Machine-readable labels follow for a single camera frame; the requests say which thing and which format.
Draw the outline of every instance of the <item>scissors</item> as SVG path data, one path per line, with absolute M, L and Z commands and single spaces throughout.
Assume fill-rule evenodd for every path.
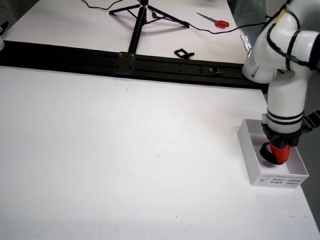
M 217 27 L 217 28 L 220 28 L 220 29 L 225 29 L 225 28 L 228 28 L 229 27 L 229 23 L 226 22 L 226 21 L 223 21 L 223 20 L 215 20 L 211 17 L 208 17 L 208 16 L 205 16 L 201 13 L 198 13 L 201 17 L 204 17 L 205 19 L 208 19 L 209 21 L 211 22 L 214 22 L 214 25 Z

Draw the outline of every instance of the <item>wall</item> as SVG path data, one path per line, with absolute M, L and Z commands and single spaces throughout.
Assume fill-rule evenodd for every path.
M 10 9 L 12 12 L 0 6 L 0 24 L 9 21 L 9 28 L 21 18 L 38 0 L 0 0 L 0 5 Z

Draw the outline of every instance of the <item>white box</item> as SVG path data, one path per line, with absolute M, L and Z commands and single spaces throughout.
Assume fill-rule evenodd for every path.
M 295 147 L 290 149 L 289 159 L 282 165 L 272 164 L 260 155 L 261 146 L 268 142 L 260 120 L 245 119 L 238 138 L 252 186 L 295 189 L 309 177 Z

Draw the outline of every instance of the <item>black clip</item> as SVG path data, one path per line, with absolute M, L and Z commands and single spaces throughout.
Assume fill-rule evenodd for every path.
M 132 52 L 119 52 L 115 61 L 114 73 L 119 75 L 132 75 L 135 68 L 136 54 Z
M 184 50 L 183 48 L 174 51 L 174 54 L 177 55 L 181 59 L 189 59 L 190 57 L 195 55 L 194 52 L 187 53 L 186 50 Z

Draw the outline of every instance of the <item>red scissors handle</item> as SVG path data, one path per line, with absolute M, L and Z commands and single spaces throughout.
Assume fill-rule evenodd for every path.
M 230 26 L 230 24 L 226 21 L 223 21 L 223 20 L 216 20 L 214 22 L 214 25 L 217 27 L 217 28 L 220 28 L 220 29 L 225 29 L 225 28 L 228 28 Z

